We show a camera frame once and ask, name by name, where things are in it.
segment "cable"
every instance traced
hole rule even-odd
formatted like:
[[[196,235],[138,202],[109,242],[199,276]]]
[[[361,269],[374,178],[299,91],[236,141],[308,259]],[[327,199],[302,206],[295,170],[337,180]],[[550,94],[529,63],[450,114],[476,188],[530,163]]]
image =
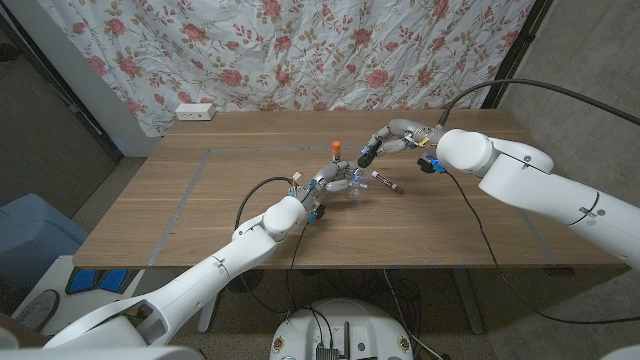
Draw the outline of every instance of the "cable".
[[[404,325],[404,328],[407,331],[407,333],[409,334],[409,336],[412,337],[414,340],[416,340],[418,342],[418,344],[422,345],[423,348],[425,348],[427,351],[429,351],[431,354],[433,354],[433,356],[437,357],[439,360],[443,360],[442,356],[440,356],[433,349],[431,349],[430,347],[428,347],[427,345],[422,343],[422,341],[418,340],[418,338],[415,335],[413,335],[411,333],[411,331],[409,331],[409,328],[407,327],[407,323],[404,321],[404,316],[402,315],[402,309],[400,308],[400,302],[398,302],[398,297],[396,296],[396,292],[395,292],[395,290],[393,290],[393,285],[391,285],[391,281],[389,280],[389,277],[387,276],[387,269],[383,269],[382,272],[384,274],[384,278],[387,280],[387,285],[389,285],[389,290],[391,290],[391,294],[393,295],[393,299],[396,301],[396,306],[398,307],[398,312],[400,313],[400,320],[402,320],[402,325]]]
[[[260,305],[262,305],[263,308],[267,309],[269,312],[272,312],[276,315],[287,315],[289,314],[289,310],[287,311],[278,311],[278,310],[274,310],[273,308],[269,307],[267,304],[263,303],[262,300],[260,300],[258,298],[258,296],[253,292],[253,290],[251,290],[251,288],[249,287],[249,284],[247,284],[247,281],[244,279],[244,276],[242,276],[242,274],[240,274],[240,281],[242,281],[242,283],[244,284],[244,287],[249,291],[249,293],[251,294],[251,296],[253,297],[253,299]]]
[[[260,189],[263,185],[265,185],[267,183],[270,183],[272,181],[286,181],[289,184],[293,185],[293,180],[292,179],[284,177],[284,176],[275,176],[275,177],[271,177],[271,178],[268,178],[266,180],[263,180],[258,185],[254,186],[253,189],[251,189],[251,191],[249,191],[247,196],[244,197],[244,200],[242,200],[242,203],[240,204],[240,208],[238,209],[238,215],[236,216],[236,224],[235,224],[234,229],[237,229],[238,226],[240,226],[240,218],[242,217],[242,210],[244,210],[244,206],[247,204],[247,201],[249,201],[249,198],[251,198],[251,195],[253,195],[256,191],[258,191],[258,189]],[[269,312],[274,313],[276,315],[288,315],[290,313],[289,310],[291,310],[291,305],[289,305],[289,309],[287,309],[287,311],[278,311],[278,310],[275,310],[275,309],[267,306],[264,302],[262,302],[262,300],[260,300],[258,298],[258,296],[249,287],[249,284],[247,284],[247,281],[244,278],[244,274],[240,274],[239,277],[240,277],[240,280],[242,281],[242,284],[244,284],[244,287],[247,289],[247,291],[249,293],[251,293],[251,296],[253,297],[253,299],[258,304],[260,304],[263,308],[265,308]]]
[[[329,321],[327,320],[327,318],[324,315],[322,315],[321,312],[312,308],[311,305],[303,306],[302,309],[311,310],[312,312],[320,315],[320,317],[324,320],[324,322],[327,324],[327,328],[329,328],[329,349],[333,349],[333,332],[331,331],[331,325],[329,325]]]
[[[320,330],[320,344],[322,344],[322,347],[324,347],[324,339],[322,338],[322,326],[320,326],[320,321],[318,320],[318,317],[316,316],[315,310],[313,310],[311,305],[309,305],[309,309],[307,309],[307,310],[311,310],[311,314],[313,314],[313,317],[316,319],[316,324],[318,324],[318,329]]]
[[[292,307],[293,308],[297,307],[295,302],[293,301],[293,291],[291,290],[292,286],[291,286],[291,282],[289,281],[289,271],[293,270],[293,263],[296,261],[298,246],[300,246],[300,241],[302,241],[302,235],[304,235],[304,231],[307,230],[307,226],[309,226],[309,224],[311,223],[307,222],[304,228],[302,228],[302,232],[300,233],[300,237],[298,238],[298,242],[296,243],[296,248],[293,251],[293,256],[291,257],[291,266],[289,267],[289,269],[287,269],[287,272],[285,273],[285,282],[287,284],[287,291],[289,292],[289,312],[291,312]]]
[[[619,116],[633,124],[636,124],[638,126],[640,126],[640,119],[638,119],[637,117],[626,113],[622,110],[616,109],[613,106],[601,103],[598,100],[592,99],[588,96],[582,95],[582,94],[578,94],[576,92],[573,92],[571,90],[567,90],[565,88],[562,88],[560,86],[556,86],[556,85],[552,85],[552,84],[547,84],[541,81],[535,81],[535,80],[528,80],[528,79],[501,79],[501,80],[493,80],[493,81],[487,81],[487,82],[483,82],[481,84],[472,86],[470,88],[468,88],[467,90],[461,92],[460,94],[458,94],[458,96],[456,96],[455,98],[453,98],[453,100],[449,103],[449,105],[446,107],[446,109],[444,110],[444,113],[442,114],[442,116],[440,117],[440,120],[438,121],[438,125],[440,126],[444,126],[444,124],[447,122],[447,117],[449,117],[449,112],[451,111],[451,109],[453,109],[454,105],[460,101],[460,99],[462,99],[463,97],[471,94],[472,92],[481,89],[483,87],[487,87],[487,86],[492,86],[492,85],[498,85],[498,84],[524,84],[524,85],[531,85],[531,86],[536,86],[536,87],[540,87],[543,89],[547,89],[547,90],[551,90],[551,91],[555,91],[567,96],[570,96],[574,99],[580,100],[582,102],[585,102],[589,105],[595,106],[598,109],[602,109],[606,112],[609,112],[611,114],[614,114],[616,116]]]
[[[634,316],[634,317],[628,317],[628,318],[620,318],[620,319],[611,319],[611,320],[595,320],[595,321],[566,320],[566,319],[561,319],[561,318],[557,318],[557,317],[554,317],[554,316],[550,316],[550,315],[544,314],[544,313],[540,312],[539,310],[537,310],[536,308],[534,308],[532,305],[529,305],[529,303],[526,302],[516,292],[516,290],[511,286],[511,284],[509,284],[509,282],[507,281],[507,278],[505,277],[504,273],[502,272],[502,268],[500,267],[500,265],[498,265],[498,260],[496,259],[496,255],[494,254],[493,249],[491,248],[491,244],[489,243],[489,240],[487,239],[487,235],[484,233],[484,228],[482,227],[482,221],[480,221],[480,217],[478,216],[478,213],[476,212],[476,210],[473,208],[473,206],[471,206],[471,203],[469,202],[469,199],[467,199],[467,195],[462,190],[462,187],[458,183],[458,180],[456,180],[456,178],[450,172],[445,171],[445,173],[451,177],[451,179],[453,180],[454,183],[456,183],[456,186],[458,187],[458,190],[460,190],[460,193],[462,194],[462,197],[464,198],[464,201],[467,203],[467,205],[469,206],[469,209],[471,209],[471,212],[473,212],[473,215],[476,217],[476,220],[478,221],[478,226],[480,227],[480,233],[482,234],[482,238],[484,239],[484,242],[487,244],[487,248],[489,248],[489,253],[491,254],[491,259],[493,259],[493,263],[496,266],[496,270],[498,271],[498,274],[500,274],[500,277],[502,278],[502,281],[504,281],[505,285],[507,285],[507,288],[509,288],[511,293],[513,293],[513,295],[515,295],[515,297],[523,305],[528,307],[529,310],[535,312],[536,314],[538,314],[538,315],[540,315],[540,316],[542,316],[542,317],[544,317],[546,319],[557,321],[557,322],[561,322],[561,323],[565,323],[565,324],[573,324],[573,325],[603,325],[603,324],[615,324],[615,323],[624,323],[624,322],[640,320],[640,316]]]
[[[238,226],[240,226],[240,217],[242,216],[242,210],[244,210],[244,206],[247,204],[247,201],[249,201],[249,198],[251,197],[251,195],[253,195],[253,193],[255,193],[256,191],[258,191],[258,189],[260,189],[263,185],[270,183],[272,181],[286,181],[289,184],[293,184],[293,180],[291,180],[290,178],[284,177],[284,176],[274,176],[271,178],[268,178],[266,180],[261,181],[258,185],[254,186],[253,189],[251,189],[251,191],[249,191],[249,193],[247,194],[247,196],[244,197],[244,200],[242,200],[242,204],[240,204],[240,208],[238,209],[238,216],[236,216],[236,226],[234,229],[237,229]]]

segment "wooden table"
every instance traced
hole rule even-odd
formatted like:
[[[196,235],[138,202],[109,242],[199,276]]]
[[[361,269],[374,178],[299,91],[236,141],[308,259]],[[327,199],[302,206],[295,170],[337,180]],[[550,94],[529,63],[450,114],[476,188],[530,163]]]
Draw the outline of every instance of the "wooden table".
[[[74,256],[83,268],[189,267],[230,241],[240,202],[258,182],[296,171],[307,182],[331,160],[357,160],[371,134],[394,118],[435,125],[441,111],[219,113],[208,122],[178,122],[144,163]],[[506,111],[458,110],[448,128],[534,144]],[[305,232],[296,268],[491,267],[473,214],[451,179],[424,174],[420,150],[377,158],[376,180],[360,199],[322,198],[326,215]],[[473,176],[455,173],[505,266],[620,264],[565,227],[505,205]],[[287,184],[264,186],[247,203],[243,221],[265,211]],[[262,268],[288,268],[301,227],[291,231]]]

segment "wall outlet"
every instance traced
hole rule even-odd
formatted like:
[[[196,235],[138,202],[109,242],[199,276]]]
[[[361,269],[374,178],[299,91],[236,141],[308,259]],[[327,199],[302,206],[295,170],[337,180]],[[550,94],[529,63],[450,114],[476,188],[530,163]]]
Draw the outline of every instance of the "wall outlet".
[[[213,104],[180,104],[176,109],[178,120],[211,120],[215,113]]]

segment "black cable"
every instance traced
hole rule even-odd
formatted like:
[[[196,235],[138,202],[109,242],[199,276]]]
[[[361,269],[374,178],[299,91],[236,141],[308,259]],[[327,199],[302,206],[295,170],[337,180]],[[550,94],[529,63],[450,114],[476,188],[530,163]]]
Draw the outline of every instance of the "black cable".
[[[271,307],[269,307],[267,304],[263,303],[262,300],[260,300],[258,298],[258,296],[253,292],[253,290],[251,290],[251,288],[249,287],[249,284],[247,284],[247,281],[244,279],[244,276],[242,276],[242,274],[240,274],[240,281],[242,281],[242,283],[244,284],[244,287],[247,289],[247,291],[249,291],[249,293],[251,294],[251,296],[253,297],[253,299],[260,304],[263,308],[265,308],[266,310],[268,310],[269,312],[272,312],[276,315],[287,315],[289,314],[289,311],[278,311],[275,309],[272,309]]]
[[[329,349],[333,349],[333,332],[331,331],[331,325],[329,325],[329,321],[327,320],[327,318],[322,315],[321,312],[312,308],[311,305],[303,306],[302,309],[311,310],[312,312],[320,315],[320,317],[324,320],[324,322],[327,324],[327,328],[329,328]]]
[[[242,217],[242,210],[244,210],[244,206],[247,204],[247,201],[249,201],[249,198],[251,197],[251,195],[253,195],[253,193],[255,193],[256,191],[258,191],[258,189],[260,189],[263,185],[270,183],[272,181],[286,181],[289,184],[293,185],[293,180],[291,180],[290,178],[284,177],[284,176],[275,176],[275,177],[271,177],[268,178],[264,181],[261,181],[258,185],[254,186],[253,189],[251,189],[251,191],[249,191],[249,193],[247,194],[247,196],[244,197],[244,200],[242,200],[242,203],[240,204],[240,208],[238,209],[238,215],[236,216],[236,224],[234,229],[237,229],[238,226],[240,226],[240,218]],[[278,311],[275,310],[269,306],[267,306],[264,302],[262,302],[262,300],[260,300],[258,298],[258,296],[253,292],[253,290],[249,287],[249,284],[247,284],[246,279],[244,278],[244,274],[240,274],[240,280],[242,281],[242,284],[244,284],[244,287],[247,289],[247,291],[251,294],[251,296],[253,297],[253,299],[260,304],[263,308],[265,308],[266,310],[268,310],[269,312],[272,312],[276,315],[287,315],[289,314],[289,310],[291,309],[291,305],[289,305],[289,309],[287,309],[287,311]]]
[[[551,91],[555,91],[567,96],[570,96],[574,99],[580,100],[582,102],[585,102],[589,105],[595,106],[598,109],[602,109],[606,112],[609,112],[611,114],[614,114],[616,116],[619,116],[633,124],[636,124],[638,126],[640,126],[640,119],[638,119],[637,117],[626,113],[622,110],[616,109],[613,106],[601,103],[598,100],[592,99],[588,96],[582,95],[582,94],[578,94],[576,92],[573,92],[571,90],[567,90],[565,88],[562,88],[560,86],[556,86],[556,85],[552,85],[552,84],[547,84],[541,81],[535,81],[535,80],[528,80],[528,79],[501,79],[501,80],[493,80],[493,81],[487,81],[487,82],[483,82],[481,84],[472,86],[470,88],[468,88],[467,90],[461,92],[460,94],[458,94],[458,96],[456,96],[455,98],[453,98],[453,100],[449,103],[449,105],[446,107],[446,109],[444,110],[444,113],[442,114],[442,116],[440,117],[440,120],[438,121],[438,125],[440,126],[444,126],[444,124],[447,122],[447,117],[449,117],[449,112],[451,112],[451,109],[453,109],[453,107],[455,106],[455,104],[460,101],[460,99],[462,99],[463,97],[471,94],[472,92],[481,89],[483,87],[487,87],[487,86],[492,86],[492,85],[498,85],[498,84],[524,84],[524,85],[531,85],[531,86],[536,86],[536,87],[540,87],[543,89],[547,89],[547,90],[551,90]]]
[[[285,282],[287,284],[287,291],[289,292],[289,312],[291,312],[292,307],[294,309],[297,308],[296,303],[293,300],[293,291],[291,290],[292,286],[291,286],[291,282],[289,281],[289,271],[293,270],[293,263],[296,261],[298,246],[300,246],[300,241],[302,241],[302,235],[304,235],[304,231],[307,230],[307,226],[309,226],[309,224],[311,223],[307,222],[304,228],[302,228],[302,232],[300,233],[300,237],[298,238],[298,242],[296,243],[296,249],[293,251],[293,256],[291,257],[291,266],[289,267],[289,269],[285,274]]]
[[[307,310],[311,310],[311,314],[313,314],[313,317],[316,319],[316,324],[318,324],[318,329],[320,330],[320,344],[322,344],[322,347],[324,347],[324,339],[322,337],[322,326],[320,326],[320,321],[318,320],[318,317],[316,316],[316,312],[315,312],[315,310],[313,310],[311,305],[309,305],[309,309],[307,309]]]
[[[237,229],[238,226],[240,226],[240,217],[242,216],[242,210],[244,210],[244,206],[247,204],[247,201],[249,201],[249,198],[251,197],[251,195],[253,195],[253,193],[258,191],[258,189],[260,189],[263,185],[270,183],[272,181],[278,181],[278,180],[286,181],[290,185],[293,185],[293,180],[291,180],[291,178],[287,178],[284,176],[274,176],[266,180],[263,180],[258,185],[254,186],[253,189],[249,191],[247,196],[244,197],[244,200],[242,200],[242,204],[240,204],[240,208],[238,209],[238,216],[236,216],[236,226],[234,227],[234,229]]]
[[[502,268],[500,267],[500,265],[498,265],[498,260],[496,259],[496,255],[494,254],[493,249],[491,248],[491,244],[489,243],[489,240],[487,239],[487,235],[485,235],[485,233],[484,233],[484,228],[482,227],[482,221],[480,221],[480,217],[478,216],[478,213],[476,213],[476,210],[473,208],[473,206],[471,206],[471,203],[467,199],[467,195],[462,190],[462,187],[458,183],[458,180],[456,180],[456,178],[450,172],[447,171],[445,173],[451,177],[451,179],[453,180],[454,183],[456,183],[456,186],[458,187],[458,190],[460,190],[460,193],[462,194],[462,197],[464,198],[464,201],[467,203],[467,205],[469,206],[469,209],[471,209],[471,211],[473,212],[473,215],[476,217],[476,220],[478,221],[478,226],[480,227],[480,233],[482,234],[482,238],[484,239],[484,242],[487,244],[487,248],[489,248],[489,253],[491,254],[491,259],[493,259],[493,263],[496,266],[496,270],[498,271],[498,274],[500,274],[500,277],[502,278],[502,281],[505,283],[505,285],[507,285],[507,288],[509,288],[511,293],[513,295],[515,295],[515,297],[523,305],[528,307],[529,310],[535,312],[536,314],[538,314],[538,315],[540,315],[540,316],[542,316],[542,317],[544,317],[546,319],[557,321],[557,322],[561,322],[561,323],[564,323],[564,324],[574,324],[574,325],[603,325],[603,324],[616,324],[616,323],[624,323],[624,322],[640,320],[640,316],[634,316],[634,317],[628,317],[628,318],[620,318],[620,319],[611,319],[611,320],[595,320],[595,321],[566,320],[566,319],[561,319],[561,318],[557,318],[557,317],[554,317],[554,316],[550,316],[550,315],[544,314],[544,313],[540,312],[539,310],[537,310],[536,308],[534,308],[532,305],[529,305],[529,303],[526,302],[516,292],[516,290],[511,286],[511,284],[509,284],[509,282],[507,281],[507,278],[504,276],[504,273],[502,272]]]

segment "orange object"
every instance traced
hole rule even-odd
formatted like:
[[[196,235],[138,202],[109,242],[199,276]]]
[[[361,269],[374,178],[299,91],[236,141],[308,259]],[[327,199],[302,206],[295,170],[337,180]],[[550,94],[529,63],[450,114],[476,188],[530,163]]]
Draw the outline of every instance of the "orange object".
[[[340,141],[331,143],[331,155],[333,155],[333,162],[340,161]]]

